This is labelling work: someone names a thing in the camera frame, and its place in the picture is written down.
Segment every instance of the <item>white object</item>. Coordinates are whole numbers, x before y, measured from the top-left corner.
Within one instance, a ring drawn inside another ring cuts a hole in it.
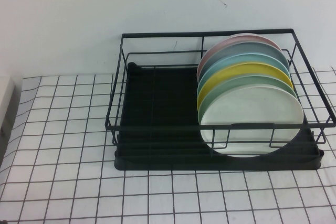
[[[8,134],[10,129],[7,130],[8,123],[5,120],[5,115],[9,102],[14,91],[14,82],[9,76],[0,77],[0,127],[4,124],[4,132]]]
[[[303,110],[294,96],[268,84],[250,84],[231,89],[215,99],[204,113],[201,125],[233,123],[302,123]],[[216,130],[215,142],[227,140],[228,130]],[[275,130],[272,147],[291,141],[299,129]],[[213,131],[202,130],[204,141],[211,142]],[[231,130],[226,143],[214,144],[215,151],[225,154],[267,154],[277,150],[269,147],[272,130]],[[264,141],[265,143],[230,143],[231,141]],[[237,155],[253,157],[254,155]]]

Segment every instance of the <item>teal plate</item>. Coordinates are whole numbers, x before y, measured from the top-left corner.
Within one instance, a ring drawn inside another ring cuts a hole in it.
[[[197,97],[198,94],[200,92],[200,90],[202,89],[203,85],[206,83],[206,81],[217,71],[226,68],[230,65],[233,64],[238,64],[238,63],[243,63],[243,62],[248,62],[248,61],[253,61],[253,62],[262,62],[262,63],[266,63],[269,64],[273,67],[278,68],[279,70],[281,70],[282,72],[284,72],[290,79],[290,74],[288,69],[284,66],[284,64],[282,64],[279,60],[268,56],[268,55],[264,55],[264,54],[241,54],[241,55],[233,55],[224,59],[221,59],[219,61],[217,61],[216,63],[214,63],[206,72],[205,74],[202,76],[199,84],[198,84],[198,88],[197,88]]]
[[[281,88],[292,96],[297,99],[296,94],[294,93],[293,89],[288,86],[288,84],[280,81],[277,78],[268,76],[266,74],[244,74],[238,77],[231,78],[222,82],[221,84],[217,85],[213,90],[211,90],[206,97],[204,98],[203,102],[199,106],[200,109],[198,110],[198,122],[201,123],[202,117],[210,106],[210,104],[221,94],[224,92],[248,84],[268,84],[273,85],[275,87]]]

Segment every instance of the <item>pink plate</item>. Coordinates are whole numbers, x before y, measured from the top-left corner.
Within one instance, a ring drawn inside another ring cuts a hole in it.
[[[277,48],[280,52],[282,52],[280,47],[277,44],[275,44],[273,41],[271,41],[270,39],[267,39],[263,36],[256,35],[256,34],[236,34],[236,35],[232,35],[229,38],[215,44],[212,48],[210,48],[205,53],[205,55],[202,57],[200,63],[198,64],[198,67],[197,67],[197,81],[199,81],[199,75],[201,74],[201,70],[204,67],[205,62],[208,59],[210,59],[212,55],[214,55],[216,52],[222,50],[223,48],[226,48],[226,47],[234,45],[234,44],[242,43],[242,42],[263,42],[263,43],[269,44],[269,45]]]

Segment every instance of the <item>green plate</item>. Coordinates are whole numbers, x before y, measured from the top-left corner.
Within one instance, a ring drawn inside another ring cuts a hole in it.
[[[293,89],[283,81],[280,81],[277,78],[266,74],[243,74],[241,76],[237,76],[226,81],[223,81],[216,87],[214,87],[204,98],[201,105],[199,106],[200,109],[198,110],[198,122],[201,123],[202,117],[209,107],[209,105],[221,94],[224,92],[248,84],[269,84],[276,87],[279,87],[297,99],[297,96]]]

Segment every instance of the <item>black drip tray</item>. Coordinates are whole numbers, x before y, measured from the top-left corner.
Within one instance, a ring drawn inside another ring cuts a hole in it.
[[[121,126],[197,126],[196,70],[129,63]],[[199,131],[121,131],[115,156],[119,170],[302,170],[318,169],[323,151],[310,130],[275,152],[247,158],[212,155]]]

